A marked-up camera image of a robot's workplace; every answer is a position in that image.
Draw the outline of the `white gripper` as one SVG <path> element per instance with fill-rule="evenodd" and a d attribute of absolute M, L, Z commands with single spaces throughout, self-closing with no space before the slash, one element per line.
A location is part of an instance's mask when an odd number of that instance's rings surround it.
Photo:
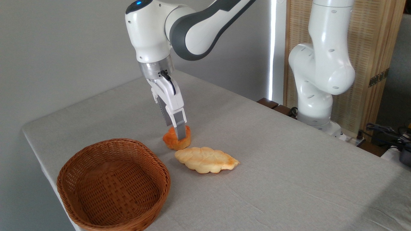
<path fill-rule="evenodd" d="M 147 79 L 152 88 L 153 97 L 159 104 L 166 126 L 173 125 L 178 140 L 186 138 L 184 101 L 178 84 L 162 77 Z"/>

